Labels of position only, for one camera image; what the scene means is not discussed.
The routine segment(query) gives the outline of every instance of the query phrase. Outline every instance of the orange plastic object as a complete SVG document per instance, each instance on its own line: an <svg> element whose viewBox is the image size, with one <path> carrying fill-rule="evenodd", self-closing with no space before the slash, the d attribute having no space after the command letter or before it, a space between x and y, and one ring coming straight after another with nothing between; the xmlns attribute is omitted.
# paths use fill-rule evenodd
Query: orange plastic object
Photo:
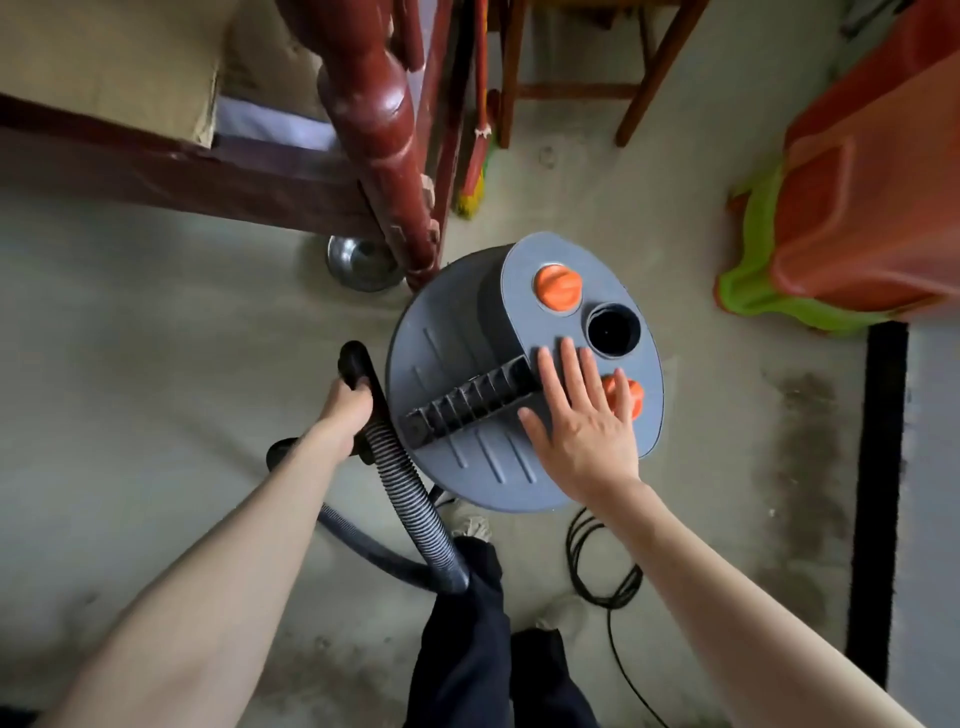
<svg viewBox="0 0 960 728"><path fill-rule="evenodd" d="M915 2L883 43L794 120L784 148L803 136L825 132L958 50L960 3Z"/></svg>
<svg viewBox="0 0 960 728"><path fill-rule="evenodd" d="M606 375L602 379L603 381L603 391L607 394L607 404L610 405L610 409L613 409L616 406L616 379L611 375ZM629 379L630 381L630 394L634 398L634 414L633 418L636 419L640 416L640 413L643 411L643 387L640 386L638 381Z"/></svg>
<svg viewBox="0 0 960 728"><path fill-rule="evenodd" d="M584 282L580 274L565 265L545 265L534 277L537 299L551 311L566 313L580 303Z"/></svg>
<svg viewBox="0 0 960 728"><path fill-rule="evenodd" d="M784 172L778 291L853 311L960 302L960 52L799 139Z"/></svg>

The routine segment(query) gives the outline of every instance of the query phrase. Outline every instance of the black pants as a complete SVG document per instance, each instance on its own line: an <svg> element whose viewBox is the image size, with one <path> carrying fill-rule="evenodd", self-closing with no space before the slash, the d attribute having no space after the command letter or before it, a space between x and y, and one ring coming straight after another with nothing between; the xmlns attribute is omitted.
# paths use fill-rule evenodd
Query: black pants
<svg viewBox="0 0 960 728"><path fill-rule="evenodd" d="M456 540L473 577L462 595L439 595L423 629L410 686L407 728L597 728L566 668L560 632L511 637L496 550Z"/></svg>

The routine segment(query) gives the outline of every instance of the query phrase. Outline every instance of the vacuum cleaner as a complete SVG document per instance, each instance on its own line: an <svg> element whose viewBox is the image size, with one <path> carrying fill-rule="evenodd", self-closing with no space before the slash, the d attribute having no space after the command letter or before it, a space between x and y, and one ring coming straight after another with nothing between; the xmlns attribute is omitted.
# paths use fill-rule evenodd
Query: vacuum cleaner
<svg viewBox="0 0 960 728"><path fill-rule="evenodd" d="M527 406L549 426L536 351L573 338L590 347L605 385L620 367L634 395L634 436L649 454L663 422L663 376L653 336L627 290L600 260L552 232L467 255L410 302L396 325L381 387L367 349L346 343L338 369L351 387L370 382L373 410L353 454L375 464L423 563L397 554L324 505L318 521L390 575L457 594L469 569L435 503L448 491L483 508L526 513L568 499L544 472L516 415ZM612 397L612 386L608 389ZM267 453L272 470L296 443ZM436 484L428 494L419 468Z"/></svg>

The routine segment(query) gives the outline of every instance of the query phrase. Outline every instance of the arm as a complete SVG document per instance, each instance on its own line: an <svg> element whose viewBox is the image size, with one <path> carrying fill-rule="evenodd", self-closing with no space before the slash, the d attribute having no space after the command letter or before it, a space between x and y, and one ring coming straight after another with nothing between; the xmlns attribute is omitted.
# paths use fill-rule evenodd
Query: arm
<svg viewBox="0 0 960 728"><path fill-rule="evenodd" d="M253 693L336 465L370 390L334 382L321 418L236 509L148 586L42 728L233 726Z"/></svg>
<svg viewBox="0 0 960 728"><path fill-rule="evenodd" d="M728 564L666 508L637 471L627 378L611 410L589 350L561 344L566 394L546 350L540 376L552 438L520 419L547 473L630 550L745 728L917 728L847 658Z"/></svg>

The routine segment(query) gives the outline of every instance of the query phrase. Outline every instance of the stainless steel bowl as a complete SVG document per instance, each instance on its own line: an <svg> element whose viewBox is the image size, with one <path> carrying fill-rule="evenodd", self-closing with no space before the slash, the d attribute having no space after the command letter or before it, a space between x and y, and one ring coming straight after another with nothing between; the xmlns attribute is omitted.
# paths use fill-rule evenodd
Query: stainless steel bowl
<svg viewBox="0 0 960 728"><path fill-rule="evenodd" d="M326 267L347 288L376 293L403 280L403 270L384 242L331 235L326 244Z"/></svg>

